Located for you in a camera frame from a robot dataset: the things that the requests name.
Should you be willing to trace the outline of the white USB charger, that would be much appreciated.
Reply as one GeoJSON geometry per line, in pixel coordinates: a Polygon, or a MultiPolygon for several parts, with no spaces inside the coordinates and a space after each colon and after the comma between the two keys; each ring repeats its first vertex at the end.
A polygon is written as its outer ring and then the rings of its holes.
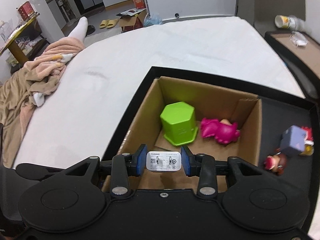
{"type": "Polygon", "coordinates": [[[146,168],[151,172],[176,172],[181,166],[180,152],[150,151],[146,155],[146,168]]]}

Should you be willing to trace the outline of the white sock foot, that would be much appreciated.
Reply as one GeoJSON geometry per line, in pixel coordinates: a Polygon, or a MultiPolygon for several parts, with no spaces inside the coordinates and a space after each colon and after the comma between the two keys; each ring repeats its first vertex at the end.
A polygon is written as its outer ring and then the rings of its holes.
{"type": "Polygon", "coordinates": [[[76,27],[69,33],[68,37],[74,37],[81,42],[84,42],[88,28],[88,20],[85,16],[79,19],[76,27]]]}

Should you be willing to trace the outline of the paper cup stack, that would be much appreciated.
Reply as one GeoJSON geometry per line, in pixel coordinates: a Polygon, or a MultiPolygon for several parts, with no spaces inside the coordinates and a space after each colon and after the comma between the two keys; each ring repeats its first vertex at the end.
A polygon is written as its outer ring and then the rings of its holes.
{"type": "Polygon", "coordinates": [[[296,16],[277,15],[274,19],[274,23],[279,29],[305,31],[305,22],[296,16]]]}

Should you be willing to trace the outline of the open cardboard box on floor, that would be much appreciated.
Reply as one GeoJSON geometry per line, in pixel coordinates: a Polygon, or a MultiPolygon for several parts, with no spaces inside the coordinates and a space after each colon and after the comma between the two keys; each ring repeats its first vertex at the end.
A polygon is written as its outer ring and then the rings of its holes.
{"type": "Polygon", "coordinates": [[[142,28],[146,15],[147,10],[145,8],[133,8],[117,14],[122,33],[142,28]]]}

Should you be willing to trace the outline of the brown cardboard box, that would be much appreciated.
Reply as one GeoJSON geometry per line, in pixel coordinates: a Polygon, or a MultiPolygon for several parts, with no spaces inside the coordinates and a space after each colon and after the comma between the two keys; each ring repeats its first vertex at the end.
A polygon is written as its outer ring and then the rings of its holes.
{"type": "Polygon", "coordinates": [[[226,161],[236,156],[257,165],[259,161],[262,101],[257,95],[240,92],[205,83],[160,77],[146,89],[143,101],[127,122],[124,135],[117,136],[118,154],[135,153],[141,144],[149,151],[180,151],[164,138],[160,115],[166,105],[185,102],[194,108],[196,126],[195,140],[187,146],[194,154],[205,153],[216,160],[226,161]],[[240,136],[227,145],[218,143],[214,137],[202,136],[202,119],[215,119],[225,125],[238,124],[240,136]]]}

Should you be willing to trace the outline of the yellow slippers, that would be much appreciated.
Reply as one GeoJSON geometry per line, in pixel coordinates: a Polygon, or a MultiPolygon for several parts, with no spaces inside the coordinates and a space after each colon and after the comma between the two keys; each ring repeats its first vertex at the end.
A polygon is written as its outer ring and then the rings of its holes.
{"type": "Polygon", "coordinates": [[[111,29],[114,28],[117,24],[118,24],[119,19],[115,18],[115,19],[111,19],[111,20],[102,20],[99,28],[100,29],[111,29]]]}

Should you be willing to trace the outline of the white face mask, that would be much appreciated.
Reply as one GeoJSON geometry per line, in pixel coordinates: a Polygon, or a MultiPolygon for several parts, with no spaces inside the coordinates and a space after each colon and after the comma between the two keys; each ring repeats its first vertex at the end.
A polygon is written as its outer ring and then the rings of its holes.
{"type": "Polygon", "coordinates": [[[290,41],[296,47],[306,47],[308,39],[300,32],[293,31],[290,35],[290,41]]]}

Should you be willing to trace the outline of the red crab figurine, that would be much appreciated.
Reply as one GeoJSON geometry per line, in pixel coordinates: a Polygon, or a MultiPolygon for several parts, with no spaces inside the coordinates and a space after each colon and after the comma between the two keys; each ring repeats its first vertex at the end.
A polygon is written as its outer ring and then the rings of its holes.
{"type": "Polygon", "coordinates": [[[305,132],[304,139],[304,151],[300,154],[301,156],[311,156],[314,153],[314,142],[312,136],[312,128],[302,126],[301,129],[305,132]]]}

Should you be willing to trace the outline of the black shallow tray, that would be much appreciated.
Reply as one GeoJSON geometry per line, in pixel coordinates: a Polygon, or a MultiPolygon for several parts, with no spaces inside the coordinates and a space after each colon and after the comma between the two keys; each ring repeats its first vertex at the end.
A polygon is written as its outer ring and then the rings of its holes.
{"type": "MultiPolygon", "coordinates": [[[[262,100],[260,159],[263,159],[263,157],[271,152],[278,142],[281,132],[293,124],[311,127],[316,143],[319,143],[319,110],[317,104],[313,101],[230,77],[191,70],[151,67],[121,118],[106,148],[103,160],[110,160],[116,155],[152,81],[161,76],[196,81],[257,94],[262,100]]],[[[319,145],[316,145],[312,156],[300,157],[298,160],[291,161],[282,178],[308,192],[310,211],[302,226],[302,230],[310,233],[311,226],[316,221],[316,215],[319,212],[319,206],[317,206],[317,201],[319,200],[319,145]]]]}

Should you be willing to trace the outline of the pink bear figurine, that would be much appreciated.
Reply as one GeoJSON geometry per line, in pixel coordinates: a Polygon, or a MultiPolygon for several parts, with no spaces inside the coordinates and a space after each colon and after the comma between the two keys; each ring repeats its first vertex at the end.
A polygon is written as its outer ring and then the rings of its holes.
{"type": "Polygon", "coordinates": [[[240,137],[238,123],[230,123],[227,119],[207,119],[200,122],[201,136],[204,139],[214,138],[218,144],[228,145],[237,142],[240,137]]]}

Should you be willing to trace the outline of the black tray with brown base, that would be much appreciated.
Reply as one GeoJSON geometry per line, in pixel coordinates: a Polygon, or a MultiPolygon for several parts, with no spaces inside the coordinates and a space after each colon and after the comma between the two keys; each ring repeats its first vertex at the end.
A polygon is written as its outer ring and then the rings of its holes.
{"type": "Polygon", "coordinates": [[[291,36],[289,31],[267,31],[265,40],[285,62],[303,94],[319,101],[319,43],[304,33],[308,43],[298,47],[291,41],[291,36]]]}

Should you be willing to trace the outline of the beige blanket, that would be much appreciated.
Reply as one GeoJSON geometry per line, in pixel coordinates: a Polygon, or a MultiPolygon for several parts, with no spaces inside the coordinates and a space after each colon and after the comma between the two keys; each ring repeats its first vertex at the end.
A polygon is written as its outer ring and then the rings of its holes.
{"type": "Polygon", "coordinates": [[[85,49],[75,37],[64,37],[50,44],[33,61],[28,61],[1,85],[2,164],[11,168],[18,154],[33,112],[44,99],[56,91],[67,63],[85,49]]]}

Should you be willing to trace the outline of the brown-haired girl figurine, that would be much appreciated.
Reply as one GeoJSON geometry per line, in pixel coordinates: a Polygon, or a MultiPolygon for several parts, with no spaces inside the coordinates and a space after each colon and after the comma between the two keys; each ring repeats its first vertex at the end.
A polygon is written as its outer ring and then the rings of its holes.
{"type": "Polygon", "coordinates": [[[268,155],[264,161],[264,169],[270,171],[278,176],[284,173],[287,165],[287,156],[281,152],[268,155]]]}

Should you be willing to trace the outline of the green hexagonal box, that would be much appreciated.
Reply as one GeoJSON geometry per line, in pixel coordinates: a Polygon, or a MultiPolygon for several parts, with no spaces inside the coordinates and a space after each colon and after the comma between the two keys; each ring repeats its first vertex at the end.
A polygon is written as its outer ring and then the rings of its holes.
{"type": "Polygon", "coordinates": [[[182,101],[166,105],[160,119],[163,137],[172,145],[186,145],[196,139],[198,126],[193,106],[182,101]]]}

